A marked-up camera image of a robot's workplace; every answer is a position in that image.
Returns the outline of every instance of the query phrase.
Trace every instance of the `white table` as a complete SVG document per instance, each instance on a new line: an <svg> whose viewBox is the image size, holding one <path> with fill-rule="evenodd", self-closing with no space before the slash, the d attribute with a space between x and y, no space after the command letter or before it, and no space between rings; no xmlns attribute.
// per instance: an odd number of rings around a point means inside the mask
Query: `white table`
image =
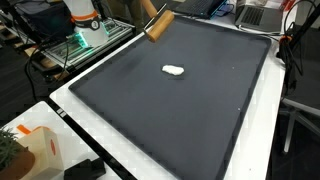
<svg viewBox="0 0 320 180"><path fill-rule="evenodd" d="M294 20L295 12L292 12L288 24ZM229 15L203 21L235 29L233 18L233 15ZM68 89L72 83L141 36L142 34L75 77L53 92L50 98L139 180L176 179ZM275 58L277 47L274 41L262 67L225 175L227 180L260 180L266 177L285 72L281 60Z"/></svg>
<svg viewBox="0 0 320 180"><path fill-rule="evenodd" d="M39 102L6 125L13 128L12 132L18 133L18 138L24 136L16 128L19 124L30 130L37 126L46 126L55 132L64 169L68 169L85 159L95 160L98 158L98 155L45 102ZM100 180L121 180L107 164L105 164L105 168L107 173L101 176ZM53 180L61 180L63 175L61 172Z"/></svg>

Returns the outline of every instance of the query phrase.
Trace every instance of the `laptop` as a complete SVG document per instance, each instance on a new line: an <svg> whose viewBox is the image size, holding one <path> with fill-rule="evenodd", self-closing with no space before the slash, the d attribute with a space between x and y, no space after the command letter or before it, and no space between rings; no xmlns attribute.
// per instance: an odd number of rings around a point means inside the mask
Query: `laptop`
<svg viewBox="0 0 320 180"><path fill-rule="evenodd" d="M235 25L248 29L280 33L283 11L254 4L246 4L246 0L238 0L236 5Z"/></svg>
<svg viewBox="0 0 320 180"><path fill-rule="evenodd" d="M201 19L210 19L226 0L185 0L173 11Z"/></svg>

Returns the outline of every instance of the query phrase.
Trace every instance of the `white device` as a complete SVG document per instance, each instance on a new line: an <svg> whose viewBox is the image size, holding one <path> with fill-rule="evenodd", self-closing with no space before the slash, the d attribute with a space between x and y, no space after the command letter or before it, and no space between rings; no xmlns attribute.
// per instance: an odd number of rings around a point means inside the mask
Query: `white device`
<svg viewBox="0 0 320 180"><path fill-rule="evenodd" d="M109 40L109 33L100 21L91 0L64 0L68 6L82 47L97 47Z"/></svg>

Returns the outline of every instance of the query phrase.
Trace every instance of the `wooden handle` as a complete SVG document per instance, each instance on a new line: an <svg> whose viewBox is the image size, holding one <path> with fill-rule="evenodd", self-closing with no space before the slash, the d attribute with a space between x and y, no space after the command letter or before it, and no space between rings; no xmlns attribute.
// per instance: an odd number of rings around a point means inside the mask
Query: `wooden handle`
<svg viewBox="0 0 320 180"><path fill-rule="evenodd" d="M153 6L150 0L140 0L142 6L146 9L150 18L154 18L157 16L157 10Z"/></svg>
<svg viewBox="0 0 320 180"><path fill-rule="evenodd" d="M174 15L170 10L166 10L158 21L153 25L151 30L148 32L149 40L156 42L162 33L168 28L174 19Z"/></svg>

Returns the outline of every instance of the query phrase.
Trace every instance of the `black tray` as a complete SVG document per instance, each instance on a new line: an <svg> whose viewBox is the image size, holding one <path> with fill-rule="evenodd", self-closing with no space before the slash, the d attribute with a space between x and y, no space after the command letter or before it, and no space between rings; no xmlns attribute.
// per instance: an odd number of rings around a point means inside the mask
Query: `black tray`
<svg viewBox="0 0 320 180"><path fill-rule="evenodd" d="M138 39L70 90L177 178L222 179L270 45L176 17L156 44Z"/></svg>

